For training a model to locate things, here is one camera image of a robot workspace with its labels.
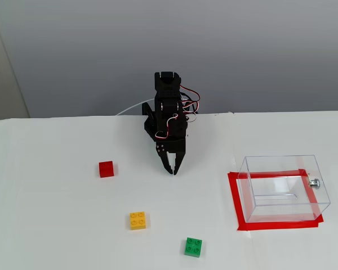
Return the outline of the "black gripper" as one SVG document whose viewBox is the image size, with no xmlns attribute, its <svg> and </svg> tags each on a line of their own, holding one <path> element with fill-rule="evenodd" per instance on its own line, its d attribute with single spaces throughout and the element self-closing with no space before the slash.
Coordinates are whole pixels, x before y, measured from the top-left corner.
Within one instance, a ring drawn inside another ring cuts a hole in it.
<svg viewBox="0 0 338 270">
<path fill-rule="evenodd" d="M 170 174 L 173 174 L 173 170 L 170 166 L 167 153 L 175 153 L 175 167 L 174 175 L 177 175 L 180 165 L 183 162 L 185 156 L 186 139 L 185 137 L 168 137 L 166 139 L 156 139 L 156 150 L 158 156 L 161 158 L 163 167 Z"/>
</svg>

